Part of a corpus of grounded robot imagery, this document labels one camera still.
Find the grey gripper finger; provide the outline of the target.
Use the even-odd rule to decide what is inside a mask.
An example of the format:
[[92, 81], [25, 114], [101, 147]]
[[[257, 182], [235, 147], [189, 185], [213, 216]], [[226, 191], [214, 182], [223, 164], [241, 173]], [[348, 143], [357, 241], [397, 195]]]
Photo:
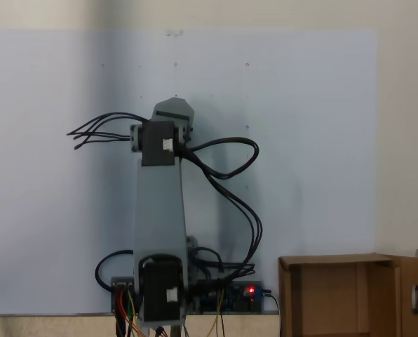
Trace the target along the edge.
[[154, 106], [154, 114], [165, 112], [168, 114], [193, 114], [194, 109], [183, 98], [169, 98]]

